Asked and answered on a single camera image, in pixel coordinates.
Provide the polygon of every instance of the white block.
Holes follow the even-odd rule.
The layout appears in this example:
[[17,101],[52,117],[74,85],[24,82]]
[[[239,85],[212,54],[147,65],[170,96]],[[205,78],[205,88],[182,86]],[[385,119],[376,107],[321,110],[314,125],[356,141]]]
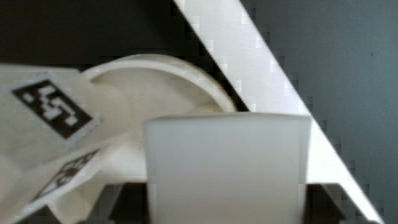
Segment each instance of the white block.
[[155,224],[299,224],[312,119],[260,113],[147,124]]

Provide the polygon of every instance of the black surface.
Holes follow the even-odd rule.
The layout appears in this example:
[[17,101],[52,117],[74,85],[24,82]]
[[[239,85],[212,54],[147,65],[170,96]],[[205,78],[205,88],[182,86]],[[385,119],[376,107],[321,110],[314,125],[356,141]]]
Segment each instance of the black surface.
[[63,224],[63,223],[59,222],[49,207],[43,207],[43,209],[17,224]]
[[303,224],[340,224],[346,219],[322,185],[308,185]]
[[150,224],[147,184],[125,184],[111,219],[118,224]]

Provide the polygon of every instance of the gray wall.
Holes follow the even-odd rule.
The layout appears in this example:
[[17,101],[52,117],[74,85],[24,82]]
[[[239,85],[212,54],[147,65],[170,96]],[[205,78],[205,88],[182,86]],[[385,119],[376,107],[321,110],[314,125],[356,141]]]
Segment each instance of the gray wall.
[[388,223],[398,223],[398,1],[242,0]]

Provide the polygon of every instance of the dark background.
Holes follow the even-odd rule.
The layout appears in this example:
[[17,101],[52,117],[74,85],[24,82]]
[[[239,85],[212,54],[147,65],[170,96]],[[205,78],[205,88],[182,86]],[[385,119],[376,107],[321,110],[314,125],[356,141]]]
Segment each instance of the dark background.
[[[397,223],[398,1],[242,1],[372,202]],[[246,111],[171,0],[0,1],[3,63],[84,70],[139,53],[198,64]]]

